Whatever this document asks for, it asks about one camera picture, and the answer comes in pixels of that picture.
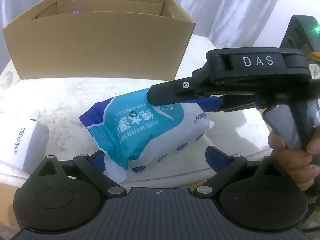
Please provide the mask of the person right hand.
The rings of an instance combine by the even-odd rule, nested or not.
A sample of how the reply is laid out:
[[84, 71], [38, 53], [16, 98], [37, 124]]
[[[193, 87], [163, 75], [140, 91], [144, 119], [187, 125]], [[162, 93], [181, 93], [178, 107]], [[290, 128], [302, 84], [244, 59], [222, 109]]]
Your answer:
[[285, 140], [274, 131], [268, 136], [272, 156], [287, 171], [298, 187], [305, 191], [319, 175], [319, 165], [312, 164], [313, 156], [319, 155], [319, 128], [306, 147], [306, 151], [291, 151], [286, 148]]

